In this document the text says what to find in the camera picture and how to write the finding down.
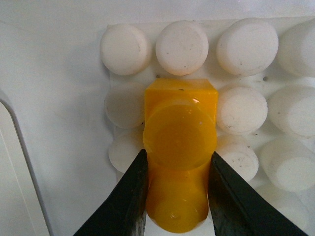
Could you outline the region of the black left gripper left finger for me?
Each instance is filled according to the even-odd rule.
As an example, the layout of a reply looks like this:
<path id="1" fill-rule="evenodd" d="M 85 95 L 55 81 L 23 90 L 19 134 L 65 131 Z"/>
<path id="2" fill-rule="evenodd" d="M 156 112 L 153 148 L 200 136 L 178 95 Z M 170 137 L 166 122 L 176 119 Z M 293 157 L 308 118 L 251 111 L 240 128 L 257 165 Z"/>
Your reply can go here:
<path id="1" fill-rule="evenodd" d="M 140 150 L 113 191 L 76 236 L 143 236 L 148 193 L 147 153 Z"/>

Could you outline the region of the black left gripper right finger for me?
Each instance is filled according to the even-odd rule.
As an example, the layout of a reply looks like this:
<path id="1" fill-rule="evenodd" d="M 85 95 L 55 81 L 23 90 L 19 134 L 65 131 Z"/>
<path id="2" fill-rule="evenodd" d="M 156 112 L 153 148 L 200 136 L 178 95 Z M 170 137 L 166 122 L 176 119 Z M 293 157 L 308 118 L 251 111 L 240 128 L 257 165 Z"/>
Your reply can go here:
<path id="1" fill-rule="evenodd" d="M 209 169 L 208 200 L 217 236 L 304 236 L 216 152 Z"/>

